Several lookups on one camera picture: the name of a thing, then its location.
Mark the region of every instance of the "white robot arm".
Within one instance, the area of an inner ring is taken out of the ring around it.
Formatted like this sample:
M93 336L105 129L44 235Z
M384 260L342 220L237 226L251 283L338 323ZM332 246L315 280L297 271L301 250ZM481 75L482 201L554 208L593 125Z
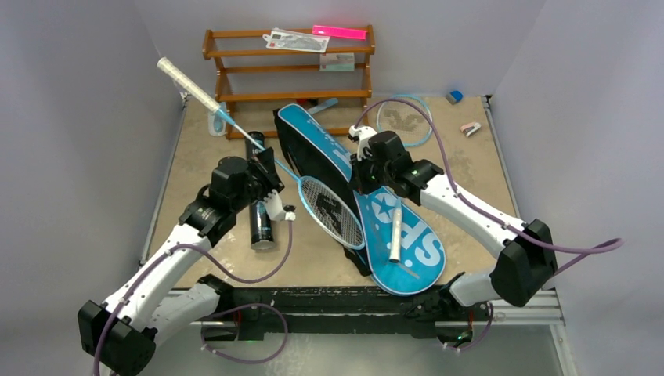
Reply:
M99 357L105 367L100 374L111 374L111 369L123 376L138 374L156 348L174 333L221 312L221 291L214 281L199 281L177 298L164 298L235 226L236 214L252 202L262 201L272 220L294 220L294 208L281 202L282 189L272 149L255 154L249 161L240 157L220 160L211 184L201 188L168 239L141 270L101 305L88 301L79 310L83 349L94 356L105 336Z
M352 155L351 188L370 193L389 186L400 197L443 215L469 233L497 259L496 267L480 273L462 273L444 288L449 304L468 307L502 298L514 306L525 303L549 280L558 266L553 251L519 239L507 225L538 240L551 243L548 227L539 220L530 224L503 213L463 187L450 185L445 172L430 161L413 161L394 132L376 133L369 127L351 127L349 138L358 143ZM502 225L468 207L474 206L499 218Z

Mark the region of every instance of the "black base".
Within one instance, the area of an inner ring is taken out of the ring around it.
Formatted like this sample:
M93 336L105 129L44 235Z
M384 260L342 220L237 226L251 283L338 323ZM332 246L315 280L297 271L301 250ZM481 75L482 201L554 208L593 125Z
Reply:
M408 334L414 338L437 338L442 329L436 327L436 322L467 322L470 311L476 321L489 317L486 306L482 309L481 304L455 309L440 306L440 286L416 297L399 297L379 287L231 287L212 275L199 282L222 291L223 303L218 312L254 302L268 304L286 317L289 333ZM233 317L216 320L233 321ZM214 332L207 334L208 340L235 338L220 337ZM279 317L268 309L243 310L238 339L260 341L265 333L283 333Z

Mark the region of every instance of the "racket grip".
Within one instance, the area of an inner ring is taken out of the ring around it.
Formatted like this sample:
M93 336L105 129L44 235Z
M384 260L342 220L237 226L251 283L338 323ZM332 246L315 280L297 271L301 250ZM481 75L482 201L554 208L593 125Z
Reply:
M401 205L397 204L392 216L392 242L390 244L390 262L401 261L401 220L403 211Z
M224 110L220 110L221 105L217 103L216 100L212 99L212 97L196 85L194 81L191 81L191 78L182 73L168 58L162 57L159 59L157 67L164 73L168 74L168 76L182 86L183 89L191 93L191 95L206 106L210 112L217 114L231 125L235 124L235 121Z

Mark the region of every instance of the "table top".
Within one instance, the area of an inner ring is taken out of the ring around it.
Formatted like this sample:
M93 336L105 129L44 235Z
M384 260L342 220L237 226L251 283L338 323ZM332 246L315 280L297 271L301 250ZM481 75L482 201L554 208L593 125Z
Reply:
M488 204L514 215L514 205L503 173L494 138L489 129L482 101L479 97L465 98L450 105L442 97L425 98L431 108L436 127L446 147L450 167L455 180L466 190ZM236 121L247 131L273 130L272 110L285 103L242 103L238 105ZM315 115L316 120L327 128L339 128L354 124L361 110L359 101L341 101L337 106ZM370 116L374 121L375 111ZM482 129L470 138L460 131L461 125L472 121L482 124ZM350 150L352 143L339 138ZM283 160L276 139L268 139L266 146L276 151ZM438 145L431 137L424 145L409 149L413 159L426 158L442 165ZM210 182L211 172L219 159L229 155L245 157L242 139L227 140L212 137L208 133L208 113L196 100L190 100L182 127L175 159L164 192L157 224L155 226L150 254L152 255L166 240L177 224L188 203L197 191ZM293 179L280 171L286 188L281 193L284 203L301 206L298 190ZM492 268L495 259L470 235L453 225L444 217L412 203L408 205L418 213L438 234L446 252L445 270L438 283L445 283L462 271L474 272ZM294 222L294 241L290 258L272 278L257 286L368 286L375 285L370 277L362 277L348 260L341 246L318 227L304 210L297 211ZM287 224L273 223L277 246L268 251L250 249L249 211L237 216L237 224L211 251L228 270L243 278L266 275L276 266L288 242ZM213 273L232 285L241 285L217 270L207 259L201 259L184 275L176 287L191 287L200 277Z

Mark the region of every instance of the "white wall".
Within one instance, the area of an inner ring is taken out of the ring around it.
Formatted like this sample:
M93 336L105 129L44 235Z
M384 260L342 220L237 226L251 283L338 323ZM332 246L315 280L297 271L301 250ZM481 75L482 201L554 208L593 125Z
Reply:
M201 55L206 29L373 24L377 46L371 60L374 93L440 95L456 88L473 96L496 90L543 3L544 0L410 3L402 0L136 0L160 53L209 92L214 91L215 65ZM256 40L253 46L260 49L265 43ZM256 65L267 60L236 58L227 61L228 65L240 61ZM289 58L288 61L317 63L316 56ZM359 80L352 74L322 75L243 74L234 75L232 80L238 92L310 90L312 82L315 82L314 89L359 87Z
M549 1L493 98L523 215L560 244L626 238L558 281L581 374L664 369L662 41L662 2Z
M181 112L129 0L0 5L0 374L83 374L76 314L135 271Z

